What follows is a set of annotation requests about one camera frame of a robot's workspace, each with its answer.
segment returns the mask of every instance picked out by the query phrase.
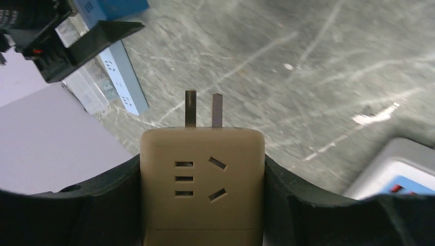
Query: marble surface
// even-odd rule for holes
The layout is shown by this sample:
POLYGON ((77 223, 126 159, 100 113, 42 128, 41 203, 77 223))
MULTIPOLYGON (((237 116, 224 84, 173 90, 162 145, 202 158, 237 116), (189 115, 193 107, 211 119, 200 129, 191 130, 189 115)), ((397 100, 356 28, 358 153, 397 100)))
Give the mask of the marble surface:
POLYGON ((150 109, 97 115, 132 154, 143 131, 184 124, 192 88, 200 126, 222 93, 225 126, 261 131, 278 163, 337 193, 393 137, 435 145, 435 1, 149 3, 124 44, 150 109))

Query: metal prong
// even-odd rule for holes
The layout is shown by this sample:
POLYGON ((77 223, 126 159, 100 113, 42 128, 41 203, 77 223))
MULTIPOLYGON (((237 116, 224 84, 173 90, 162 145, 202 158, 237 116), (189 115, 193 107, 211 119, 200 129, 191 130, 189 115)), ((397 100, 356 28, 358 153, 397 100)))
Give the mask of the metal prong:
POLYGON ((222 128, 223 96, 213 94, 211 99, 211 127, 222 128))
POLYGON ((196 127, 196 90, 186 91, 185 126, 196 127))

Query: power socket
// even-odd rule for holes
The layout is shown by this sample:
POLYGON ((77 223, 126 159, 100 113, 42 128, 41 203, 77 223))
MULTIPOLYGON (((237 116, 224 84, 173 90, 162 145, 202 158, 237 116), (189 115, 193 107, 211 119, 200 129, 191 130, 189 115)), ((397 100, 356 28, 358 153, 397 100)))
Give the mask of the power socket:
POLYGON ((263 135, 222 127, 213 95, 212 127, 196 127, 195 91, 186 92, 186 127, 141 138, 144 246, 261 246, 263 135))
MULTIPOLYGON (((111 21, 148 8, 148 3, 144 0, 74 0, 74 2, 88 28, 92 28, 99 20, 111 21)), ((145 112, 149 105, 122 41, 101 52, 100 58, 125 109, 135 115, 145 112)))
POLYGON ((435 150, 395 138, 343 195, 357 200, 378 194, 434 195, 434 159, 435 150))

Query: brown plug adapter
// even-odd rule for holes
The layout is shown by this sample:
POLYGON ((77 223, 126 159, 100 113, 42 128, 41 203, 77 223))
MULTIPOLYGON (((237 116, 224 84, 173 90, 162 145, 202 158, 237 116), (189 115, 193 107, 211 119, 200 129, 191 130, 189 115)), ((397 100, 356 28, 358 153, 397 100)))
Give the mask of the brown plug adapter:
POLYGON ((186 127, 141 138, 144 246, 261 246, 264 137, 222 128, 222 95, 212 127, 196 127, 196 92, 186 91, 186 127))

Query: wall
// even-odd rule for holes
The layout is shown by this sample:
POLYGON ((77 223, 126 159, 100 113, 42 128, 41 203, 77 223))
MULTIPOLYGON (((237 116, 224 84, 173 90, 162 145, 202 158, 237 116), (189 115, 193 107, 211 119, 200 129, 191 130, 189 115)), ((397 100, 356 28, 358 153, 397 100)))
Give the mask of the wall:
POLYGON ((32 61, 12 49, 3 56, 7 63, 0 66, 0 107, 48 86, 32 61))
POLYGON ((0 189, 57 192, 132 157, 60 84, 1 107, 0 119, 0 189))

